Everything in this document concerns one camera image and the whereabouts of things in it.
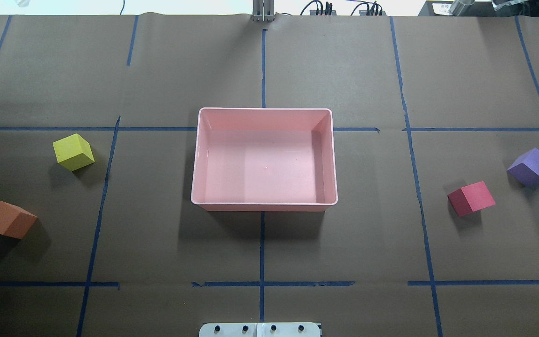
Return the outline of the yellow foam block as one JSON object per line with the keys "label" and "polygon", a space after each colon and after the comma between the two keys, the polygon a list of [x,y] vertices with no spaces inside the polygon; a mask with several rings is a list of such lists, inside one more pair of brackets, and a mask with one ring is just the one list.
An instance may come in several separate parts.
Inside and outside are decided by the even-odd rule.
{"label": "yellow foam block", "polygon": [[52,143],[57,163],[69,171],[76,171],[95,163],[90,143],[75,133]]}

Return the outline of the red foam block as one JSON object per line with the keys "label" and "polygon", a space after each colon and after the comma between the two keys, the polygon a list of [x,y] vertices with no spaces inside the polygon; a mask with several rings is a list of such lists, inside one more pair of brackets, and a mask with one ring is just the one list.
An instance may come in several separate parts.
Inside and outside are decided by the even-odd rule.
{"label": "red foam block", "polygon": [[454,190],[447,195],[457,216],[467,216],[496,205],[485,181],[473,183]]}

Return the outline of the purple foam block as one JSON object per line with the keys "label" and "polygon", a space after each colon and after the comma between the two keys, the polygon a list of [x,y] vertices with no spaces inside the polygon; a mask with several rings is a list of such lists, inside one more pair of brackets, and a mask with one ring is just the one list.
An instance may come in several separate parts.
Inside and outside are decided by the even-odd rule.
{"label": "purple foam block", "polygon": [[539,149],[532,148],[520,155],[507,168],[507,173],[523,186],[537,185],[539,183]]}

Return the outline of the pink plastic bin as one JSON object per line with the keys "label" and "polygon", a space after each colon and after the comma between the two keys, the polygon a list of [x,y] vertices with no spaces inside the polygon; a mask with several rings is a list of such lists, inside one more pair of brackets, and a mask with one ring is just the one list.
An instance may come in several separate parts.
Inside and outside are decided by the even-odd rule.
{"label": "pink plastic bin", "polygon": [[336,205],[332,111],[201,108],[190,200],[207,211],[322,212]]}

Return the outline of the brown paper table cover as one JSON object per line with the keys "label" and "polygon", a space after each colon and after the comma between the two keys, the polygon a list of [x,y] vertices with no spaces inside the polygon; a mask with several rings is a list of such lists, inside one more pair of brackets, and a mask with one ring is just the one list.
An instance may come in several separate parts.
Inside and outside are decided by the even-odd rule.
{"label": "brown paper table cover", "polygon": [[[339,200],[190,200],[203,107],[327,108]],[[79,134],[95,163],[57,163]],[[0,15],[0,336],[539,337],[539,18]],[[485,181],[496,205],[447,195]]]}

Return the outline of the orange foam block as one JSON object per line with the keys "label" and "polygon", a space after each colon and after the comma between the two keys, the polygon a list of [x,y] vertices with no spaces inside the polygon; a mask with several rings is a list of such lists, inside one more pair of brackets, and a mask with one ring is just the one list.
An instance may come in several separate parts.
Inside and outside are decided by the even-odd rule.
{"label": "orange foam block", "polygon": [[0,201],[0,234],[23,239],[38,219],[17,205]]}

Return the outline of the aluminium frame post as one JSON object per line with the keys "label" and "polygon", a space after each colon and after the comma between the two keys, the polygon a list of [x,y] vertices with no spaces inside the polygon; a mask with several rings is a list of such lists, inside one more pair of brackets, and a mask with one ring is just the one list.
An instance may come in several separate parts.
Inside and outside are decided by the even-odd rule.
{"label": "aluminium frame post", "polygon": [[254,22],[272,22],[275,20],[274,0],[252,0],[252,16]]}

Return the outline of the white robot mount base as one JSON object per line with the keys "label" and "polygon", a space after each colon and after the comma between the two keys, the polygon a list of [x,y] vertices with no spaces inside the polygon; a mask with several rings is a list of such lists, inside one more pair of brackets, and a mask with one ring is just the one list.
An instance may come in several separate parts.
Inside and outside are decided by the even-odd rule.
{"label": "white robot mount base", "polygon": [[322,337],[316,322],[229,322],[206,323],[199,337]]}

